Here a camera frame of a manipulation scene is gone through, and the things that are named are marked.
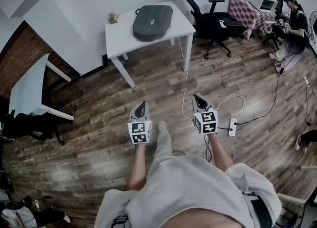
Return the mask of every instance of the foot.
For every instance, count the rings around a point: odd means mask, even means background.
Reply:
[[[304,141],[304,145],[303,145],[303,152],[304,152],[304,153],[307,152],[308,145],[309,145],[309,143]]]
[[[298,137],[297,137],[297,139],[296,139],[296,142],[295,142],[295,151],[298,151],[299,148],[300,148],[301,145],[302,145],[301,136],[302,136],[302,134],[299,134]]]
[[[158,123],[158,130],[159,131],[164,131],[164,130],[167,130],[167,125],[164,121],[160,121]]]
[[[281,71],[282,67],[276,67],[275,70],[276,72],[279,74],[279,72]]]
[[[277,61],[276,56],[273,53],[269,54],[270,58],[274,61],[274,64],[277,66],[280,64],[279,61]]]
[[[69,219],[69,217],[66,214],[65,214],[65,217],[63,218],[63,220],[65,220],[66,222],[68,222],[70,224],[70,219]]]

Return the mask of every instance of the white table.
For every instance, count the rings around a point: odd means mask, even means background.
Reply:
[[[172,1],[167,1],[159,4],[169,5],[173,8],[173,16],[170,28],[167,30],[165,36],[161,39],[152,42],[142,42],[133,36],[132,25],[135,20],[135,10],[121,14],[119,22],[110,24],[106,20],[106,48],[107,56],[111,59],[113,64],[117,67],[128,84],[134,88],[135,84],[127,73],[118,56],[123,55],[125,60],[128,60],[127,52],[142,48],[151,44],[170,40],[171,45],[174,45],[174,38],[186,36],[186,48],[184,58],[184,72],[188,71],[190,53],[192,50],[194,27],[190,24],[184,14],[177,8]]]
[[[71,78],[61,72],[48,61],[49,54],[42,56],[15,84],[11,90],[9,113],[15,110],[14,116],[23,113],[26,115],[43,115],[50,113],[67,120],[74,117],[67,115],[42,104],[42,89],[45,67],[48,66],[62,78],[71,81]]]

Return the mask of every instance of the table leg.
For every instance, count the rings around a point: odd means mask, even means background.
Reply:
[[[129,59],[126,53],[123,53],[122,55],[123,55],[124,60],[128,60]]]
[[[70,120],[70,121],[73,121],[74,120],[74,117],[71,116],[71,115],[68,115],[68,114],[65,114],[63,112],[60,112],[58,110],[55,110],[53,108],[50,108],[50,107],[47,107],[45,105],[42,104],[42,107],[41,107],[42,110],[52,114],[52,115],[56,115],[56,116],[59,116],[61,118],[64,118],[64,119],[67,119],[67,120]]]
[[[126,71],[126,69],[124,68],[124,66],[121,64],[120,60],[118,59],[118,57],[113,57],[111,58],[111,61],[113,62],[113,64],[117,67],[117,69],[119,70],[119,72],[121,73],[121,75],[124,77],[124,79],[126,80],[126,82],[128,82],[128,84],[130,85],[131,88],[135,88],[135,84],[133,82],[133,80],[131,79],[129,73]]]
[[[185,51],[185,58],[184,58],[184,72],[188,71],[190,53],[192,51],[192,43],[193,43],[193,33],[189,34],[186,37],[186,48],[185,48],[186,51]]]
[[[53,65],[51,62],[47,61],[46,66],[49,67],[51,70],[55,71],[57,74],[59,74],[63,79],[65,79],[68,82],[71,82],[71,78],[68,77],[65,73],[63,73],[61,70],[59,70],[55,65]]]

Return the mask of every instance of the gray bag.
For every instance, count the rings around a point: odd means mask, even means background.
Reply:
[[[169,5],[145,5],[135,11],[133,35],[143,42],[162,38],[170,27],[173,9]]]

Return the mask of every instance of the person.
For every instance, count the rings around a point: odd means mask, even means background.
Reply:
[[[273,53],[269,54],[277,66],[276,71],[278,73],[280,73],[281,68],[284,69],[283,72],[289,71],[299,61],[308,44],[308,38],[305,34],[308,31],[308,23],[302,6],[296,0],[284,1],[291,9],[289,20],[291,30],[282,29],[288,37],[275,55]]]
[[[295,150],[298,151],[299,148],[303,146],[303,152],[306,153],[311,142],[317,142],[317,130],[299,134],[295,142]]]
[[[8,228],[43,227],[58,220],[70,223],[69,217],[63,211],[49,207],[39,212],[31,212],[21,202],[12,202],[1,212],[1,217]]]
[[[128,190],[105,193],[94,228],[254,228],[259,221],[242,191],[260,196],[272,227],[281,203],[272,184],[245,164],[233,163],[216,134],[208,135],[215,166],[197,155],[172,156],[165,122],[146,176],[145,145],[136,147]]]

